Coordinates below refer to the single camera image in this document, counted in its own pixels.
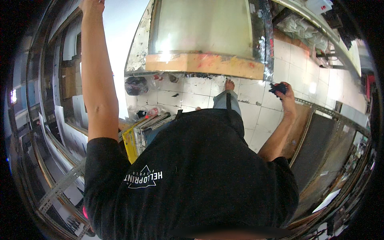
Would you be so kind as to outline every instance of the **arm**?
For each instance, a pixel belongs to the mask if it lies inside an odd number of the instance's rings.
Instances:
[[[88,111],[88,141],[118,140],[119,105],[103,27],[104,0],[84,0],[81,24],[81,81]]]
[[[285,95],[276,91],[276,95],[281,98],[283,104],[283,120],[264,143],[258,153],[258,155],[266,162],[273,161],[281,155],[285,141],[287,140],[288,134],[296,120],[297,113],[292,87],[286,82],[283,83],[287,86],[287,92]]]

